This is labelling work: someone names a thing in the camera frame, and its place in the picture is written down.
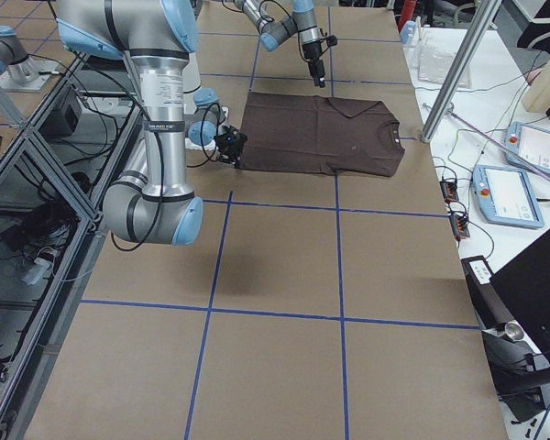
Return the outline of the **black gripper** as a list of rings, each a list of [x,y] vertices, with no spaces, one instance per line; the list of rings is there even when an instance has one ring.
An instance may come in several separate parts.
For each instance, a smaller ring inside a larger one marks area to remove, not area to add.
[[[315,87],[325,87],[325,66],[322,60],[308,60],[310,76]]]
[[[248,137],[238,128],[230,126],[225,133],[214,137],[218,150],[217,160],[226,164],[239,165]]]

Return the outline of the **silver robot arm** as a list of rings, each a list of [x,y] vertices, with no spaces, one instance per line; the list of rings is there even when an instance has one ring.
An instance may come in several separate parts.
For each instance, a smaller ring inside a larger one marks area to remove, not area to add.
[[[325,88],[325,66],[322,60],[329,48],[337,44],[336,36],[325,33],[317,24],[313,1],[293,1],[291,12],[278,1],[284,17],[270,16],[269,1],[222,1],[224,8],[244,14],[259,34],[259,41],[267,51],[274,51],[286,40],[297,38],[301,59],[307,64],[315,87]]]
[[[68,50],[124,61],[144,121],[143,138],[106,190],[104,220],[112,239],[190,245],[204,202],[186,177],[186,143],[215,143],[211,158],[240,161],[246,136],[231,126],[213,90],[195,95],[201,112],[187,120],[183,71],[197,50],[198,29],[188,1],[61,1],[60,39]]]

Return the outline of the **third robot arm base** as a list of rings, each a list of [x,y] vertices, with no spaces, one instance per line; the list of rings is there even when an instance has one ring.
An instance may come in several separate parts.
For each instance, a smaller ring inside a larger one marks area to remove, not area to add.
[[[39,92],[59,63],[30,55],[10,26],[0,25],[0,87],[7,92]]]

